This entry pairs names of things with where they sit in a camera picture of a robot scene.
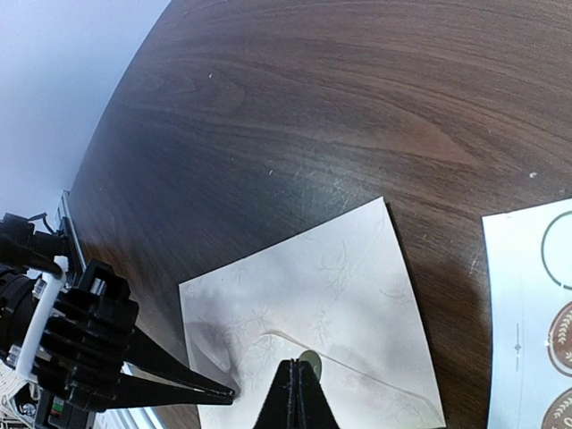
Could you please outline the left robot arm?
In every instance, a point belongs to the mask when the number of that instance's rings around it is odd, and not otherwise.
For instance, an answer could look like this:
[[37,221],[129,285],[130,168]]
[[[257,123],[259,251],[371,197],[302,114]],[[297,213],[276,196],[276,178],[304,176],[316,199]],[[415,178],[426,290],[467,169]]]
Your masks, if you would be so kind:
[[1,425],[90,428],[110,410],[231,405],[233,389],[189,370],[136,325],[110,265],[84,262],[72,225],[1,222]]

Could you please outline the sticker strip with seals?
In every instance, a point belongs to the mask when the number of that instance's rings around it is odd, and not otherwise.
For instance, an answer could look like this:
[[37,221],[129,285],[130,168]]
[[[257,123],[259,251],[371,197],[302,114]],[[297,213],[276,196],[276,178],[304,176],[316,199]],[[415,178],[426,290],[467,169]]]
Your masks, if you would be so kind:
[[491,428],[571,426],[571,202],[483,219]]

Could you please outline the cream envelope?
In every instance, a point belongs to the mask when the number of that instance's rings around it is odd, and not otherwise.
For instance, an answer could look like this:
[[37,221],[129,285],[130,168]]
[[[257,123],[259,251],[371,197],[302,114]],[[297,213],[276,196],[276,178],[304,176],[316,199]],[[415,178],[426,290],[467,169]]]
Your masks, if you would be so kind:
[[373,200],[180,286],[192,370],[236,391],[205,428],[250,428],[278,365],[312,350],[342,428],[442,428],[444,413],[387,206]]

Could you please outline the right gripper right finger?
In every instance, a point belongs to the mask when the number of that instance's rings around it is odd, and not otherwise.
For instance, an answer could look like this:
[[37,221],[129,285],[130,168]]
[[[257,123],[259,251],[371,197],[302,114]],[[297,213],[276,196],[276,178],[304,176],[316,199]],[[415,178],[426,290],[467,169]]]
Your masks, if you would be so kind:
[[299,429],[338,429],[332,410],[309,362],[298,360],[294,388],[294,427]]

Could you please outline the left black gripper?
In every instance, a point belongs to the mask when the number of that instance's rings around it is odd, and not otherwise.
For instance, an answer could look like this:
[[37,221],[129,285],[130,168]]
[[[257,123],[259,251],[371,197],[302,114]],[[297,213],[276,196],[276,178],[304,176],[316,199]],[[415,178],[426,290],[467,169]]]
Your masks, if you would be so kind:
[[[235,391],[191,371],[135,327],[139,305],[128,282],[91,260],[79,283],[58,293],[33,367],[42,390],[39,428],[91,428],[93,414],[117,408],[230,406]],[[123,361],[185,387],[122,373]]]

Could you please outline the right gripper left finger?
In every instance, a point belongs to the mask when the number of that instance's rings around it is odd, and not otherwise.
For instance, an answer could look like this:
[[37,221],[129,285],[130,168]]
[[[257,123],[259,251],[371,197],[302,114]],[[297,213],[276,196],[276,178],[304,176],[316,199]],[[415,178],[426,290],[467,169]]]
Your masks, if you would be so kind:
[[298,361],[283,360],[274,375],[254,429],[293,429],[297,426]]

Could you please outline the round green seal sticker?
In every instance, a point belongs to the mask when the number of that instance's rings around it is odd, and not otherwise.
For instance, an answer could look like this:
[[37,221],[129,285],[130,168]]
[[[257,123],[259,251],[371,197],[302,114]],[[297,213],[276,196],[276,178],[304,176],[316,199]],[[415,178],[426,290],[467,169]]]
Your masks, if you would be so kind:
[[317,379],[321,378],[323,364],[320,356],[315,351],[311,349],[303,351],[299,355],[299,360],[303,362],[308,362],[312,367],[312,370],[314,371],[316,378]]

